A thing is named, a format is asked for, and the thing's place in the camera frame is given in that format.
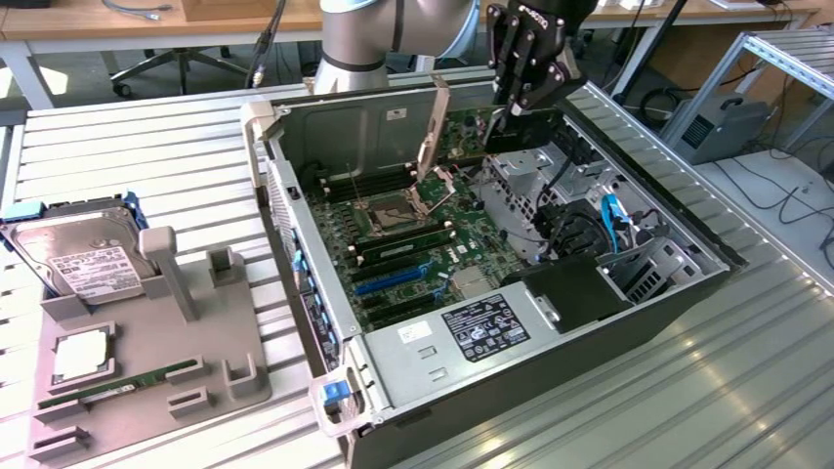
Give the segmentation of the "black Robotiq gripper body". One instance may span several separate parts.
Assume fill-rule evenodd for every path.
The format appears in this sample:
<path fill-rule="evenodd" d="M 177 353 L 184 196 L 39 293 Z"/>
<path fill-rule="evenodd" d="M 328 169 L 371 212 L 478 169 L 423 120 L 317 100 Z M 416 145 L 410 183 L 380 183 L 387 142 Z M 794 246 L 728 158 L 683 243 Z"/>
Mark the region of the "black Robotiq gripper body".
<path fill-rule="evenodd" d="M 546 62 L 563 51 L 567 39 L 576 35 L 592 13 L 591 0 L 511 1 L 511 20 L 518 21 L 520 41 L 528 47 L 528 59 Z"/>

